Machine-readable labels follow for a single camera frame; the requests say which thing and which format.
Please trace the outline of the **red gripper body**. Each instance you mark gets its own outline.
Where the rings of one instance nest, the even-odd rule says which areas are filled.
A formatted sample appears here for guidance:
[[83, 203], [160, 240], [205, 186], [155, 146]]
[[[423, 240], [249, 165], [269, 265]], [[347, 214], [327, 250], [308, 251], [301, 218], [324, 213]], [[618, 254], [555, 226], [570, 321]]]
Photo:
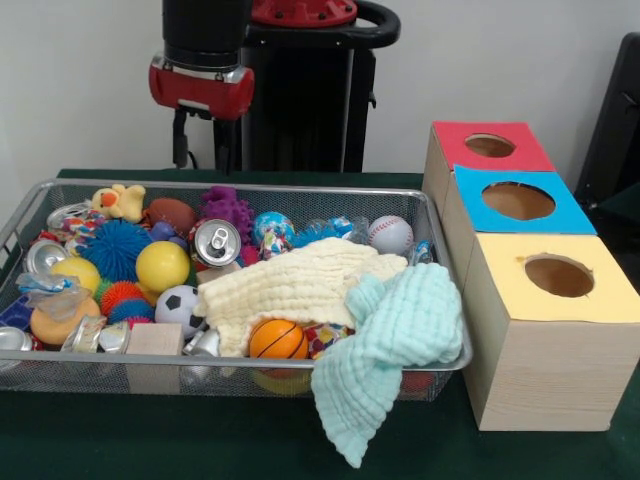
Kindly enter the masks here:
[[206, 112], [216, 120], [246, 114], [255, 89], [255, 74], [245, 66], [228, 72], [189, 70], [172, 65], [162, 53], [153, 57], [148, 81], [157, 104]]

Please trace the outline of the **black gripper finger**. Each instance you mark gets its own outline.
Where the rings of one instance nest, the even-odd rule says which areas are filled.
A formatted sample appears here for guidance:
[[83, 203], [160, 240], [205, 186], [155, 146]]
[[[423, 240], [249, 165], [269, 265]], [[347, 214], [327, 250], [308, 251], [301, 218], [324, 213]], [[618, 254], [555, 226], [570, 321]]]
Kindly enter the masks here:
[[215, 120], [213, 122], [215, 168], [230, 174], [235, 162], [235, 122]]
[[172, 123], [172, 159], [176, 167], [186, 167], [189, 160], [188, 138], [185, 134], [187, 112], [174, 111]]

